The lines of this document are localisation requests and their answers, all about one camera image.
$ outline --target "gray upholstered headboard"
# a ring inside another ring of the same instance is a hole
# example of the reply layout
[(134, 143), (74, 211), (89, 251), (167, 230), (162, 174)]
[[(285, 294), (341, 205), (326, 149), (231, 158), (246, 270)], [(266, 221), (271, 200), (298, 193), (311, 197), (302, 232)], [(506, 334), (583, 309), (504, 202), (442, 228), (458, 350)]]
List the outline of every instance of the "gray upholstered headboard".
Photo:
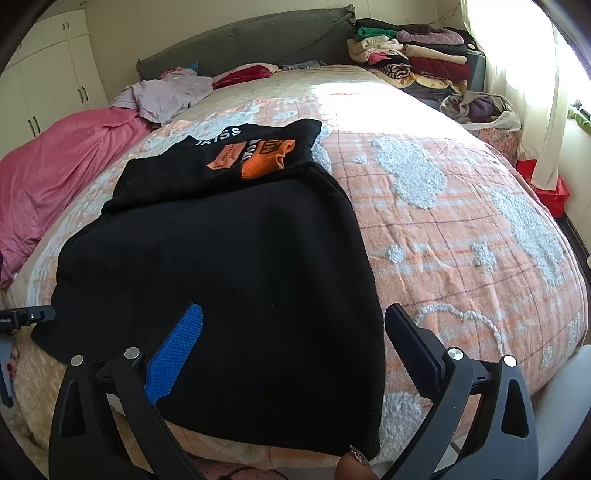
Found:
[(136, 66), (144, 80), (199, 62), (215, 76), (254, 62), (286, 65), (306, 60), (351, 64), (346, 41), (355, 34), (355, 7), (298, 10), (250, 18), (188, 38)]

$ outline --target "wall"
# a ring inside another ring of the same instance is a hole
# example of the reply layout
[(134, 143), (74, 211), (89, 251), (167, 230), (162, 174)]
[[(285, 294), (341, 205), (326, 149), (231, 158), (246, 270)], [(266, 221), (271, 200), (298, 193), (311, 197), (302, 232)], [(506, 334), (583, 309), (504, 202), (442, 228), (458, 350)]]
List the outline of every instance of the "wall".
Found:
[(86, 15), (100, 77), (112, 99), (138, 80), (138, 59), (198, 33), (259, 15), (349, 3), (357, 18), (392, 23), (437, 18), (435, 0), (92, 0)]
[(566, 121), (558, 171), (570, 191), (566, 213), (591, 251), (591, 135), (574, 120)]
[(442, 27), (465, 28), (462, 18), (462, 6), (458, 6), (460, 0), (436, 0), (437, 18), (447, 17), (440, 22)]

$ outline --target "pink plaid bedspread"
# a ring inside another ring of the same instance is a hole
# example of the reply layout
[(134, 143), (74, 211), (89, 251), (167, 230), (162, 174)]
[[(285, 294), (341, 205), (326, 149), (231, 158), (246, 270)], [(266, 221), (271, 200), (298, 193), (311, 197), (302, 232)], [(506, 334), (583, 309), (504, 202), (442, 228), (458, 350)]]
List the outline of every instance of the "pink plaid bedspread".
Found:
[[(511, 165), (460, 125), (356, 67), (286, 72), (252, 83), (214, 92), (183, 115), (187, 120), (153, 133), (104, 172), (39, 245), (9, 291), (12, 302), (50, 301), (61, 247), (99, 216), (131, 158), (162, 153), (187, 134), (214, 137), (228, 125), (317, 118), (324, 128), (314, 158), (353, 203), (382, 308), (401, 303), (446, 346), (472, 358), (514, 355), (530, 393), (538, 391), (584, 336), (588, 306), (570, 246)], [(47, 445), (64, 367), (27, 332), (19, 346), (17, 397), (35, 437)], [(388, 340), (386, 350), (377, 460), (400, 454), (430, 406)], [(470, 403), (459, 434), (474, 408)], [(212, 459), (264, 468), (335, 462), (171, 428), (189, 452)]]

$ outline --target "orange patch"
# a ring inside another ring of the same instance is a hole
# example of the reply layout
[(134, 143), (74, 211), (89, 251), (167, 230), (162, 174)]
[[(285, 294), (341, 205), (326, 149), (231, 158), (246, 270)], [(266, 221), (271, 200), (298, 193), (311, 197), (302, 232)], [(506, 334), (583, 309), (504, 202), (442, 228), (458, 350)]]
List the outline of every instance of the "orange patch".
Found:
[(242, 153), (244, 147), (246, 147), (246, 142), (226, 145), (216, 157), (216, 159), (207, 166), (212, 170), (230, 168), (236, 163), (236, 160), (238, 160), (238, 157), (240, 157), (240, 153)]
[(260, 141), (251, 158), (242, 164), (242, 179), (255, 180), (283, 170), (283, 159), (296, 147), (295, 140)]

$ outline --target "white cabinet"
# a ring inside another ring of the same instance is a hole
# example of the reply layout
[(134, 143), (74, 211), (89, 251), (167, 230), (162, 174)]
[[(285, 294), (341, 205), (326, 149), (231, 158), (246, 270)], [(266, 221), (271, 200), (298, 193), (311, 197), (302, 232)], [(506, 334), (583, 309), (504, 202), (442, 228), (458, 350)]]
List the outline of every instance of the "white cabinet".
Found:
[(54, 122), (84, 110), (68, 42), (44, 48), (18, 63), (22, 89), (37, 133)]
[(63, 14), (49, 17), (33, 25), (21, 43), (18, 51), (20, 59), (35, 52), (66, 40), (66, 19)]
[(36, 23), (10, 65), (0, 77), (0, 157), (62, 118), (109, 106), (84, 10)]
[(47, 130), (60, 118), (58, 102), (47, 78), (49, 65), (44, 54), (47, 50), (49, 49), (30, 55), (17, 64), (36, 134)]
[(88, 33), (86, 24), (86, 12), (84, 10), (74, 10), (64, 14), (66, 22), (66, 37), (75, 38)]
[(88, 35), (72, 38), (69, 42), (72, 61), (78, 78), (78, 84), (86, 107), (104, 108), (109, 106), (105, 95), (105, 89), (100, 81), (99, 72), (96, 69), (95, 57), (92, 53), (90, 38)]
[(33, 131), (17, 66), (0, 76), (0, 157), (24, 145), (37, 135)]

